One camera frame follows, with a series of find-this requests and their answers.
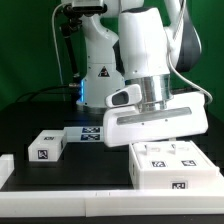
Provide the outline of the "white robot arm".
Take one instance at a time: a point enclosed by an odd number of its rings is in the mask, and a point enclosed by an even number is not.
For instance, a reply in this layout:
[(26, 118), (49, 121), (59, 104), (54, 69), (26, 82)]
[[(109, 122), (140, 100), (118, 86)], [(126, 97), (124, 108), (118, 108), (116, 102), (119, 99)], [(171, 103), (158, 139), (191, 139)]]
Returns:
[(70, 32), (81, 28), (87, 74), (81, 77), (77, 104), (103, 112), (109, 147), (201, 134), (207, 131), (206, 91), (174, 94), (170, 75), (190, 70), (201, 43), (186, 0), (164, 0), (171, 24), (144, 0), (61, 0)]

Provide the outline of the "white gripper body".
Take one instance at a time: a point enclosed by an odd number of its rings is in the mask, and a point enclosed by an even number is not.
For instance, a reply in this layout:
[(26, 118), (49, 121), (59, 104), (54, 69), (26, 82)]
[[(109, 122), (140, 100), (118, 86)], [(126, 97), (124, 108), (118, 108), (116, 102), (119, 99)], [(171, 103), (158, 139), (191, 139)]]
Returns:
[(106, 111), (104, 142), (108, 147), (205, 133), (208, 121), (201, 92), (176, 94), (165, 110), (140, 113), (135, 105)]

